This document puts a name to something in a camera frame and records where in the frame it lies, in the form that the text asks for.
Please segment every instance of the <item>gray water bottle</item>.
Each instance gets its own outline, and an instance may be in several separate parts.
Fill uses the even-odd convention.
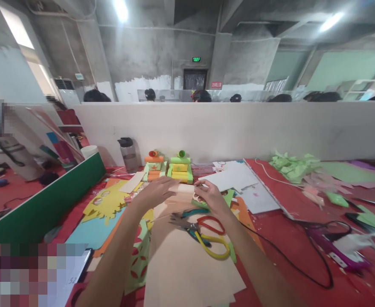
[[[120,151],[122,152],[123,162],[125,163],[128,174],[136,173],[139,165],[137,162],[135,147],[131,138],[120,138]]]

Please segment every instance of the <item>ceiling light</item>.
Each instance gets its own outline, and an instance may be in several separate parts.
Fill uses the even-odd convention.
[[[128,8],[126,7],[125,0],[115,0],[116,13],[118,14],[120,22],[128,20]]]
[[[329,28],[332,28],[334,24],[336,24],[340,19],[344,16],[344,13],[336,13],[334,16],[329,18],[324,24],[321,26],[320,31],[324,32],[328,30]]]

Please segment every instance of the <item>green wall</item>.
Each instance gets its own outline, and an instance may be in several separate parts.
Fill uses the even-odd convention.
[[[326,52],[315,70],[308,90],[324,91],[342,81],[375,77],[375,51]]]
[[[267,81],[280,80],[289,77],[284,86],[284,90],[292,90],[302,68],[304,67],[307,57],[308,52],[305,51],[277,52],[273,64],[271,65]]]

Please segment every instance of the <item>air conditioner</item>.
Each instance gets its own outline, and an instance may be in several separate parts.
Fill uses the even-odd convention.
[[[70,79],[54,78],[54,82],[68,109],[72,109],[74,105],[81,104],[73,82]]]

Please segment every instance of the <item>dark door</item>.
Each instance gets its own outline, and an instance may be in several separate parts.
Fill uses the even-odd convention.
[[[207,70],[184,70],[184,90],[204,90],[206,88]]]

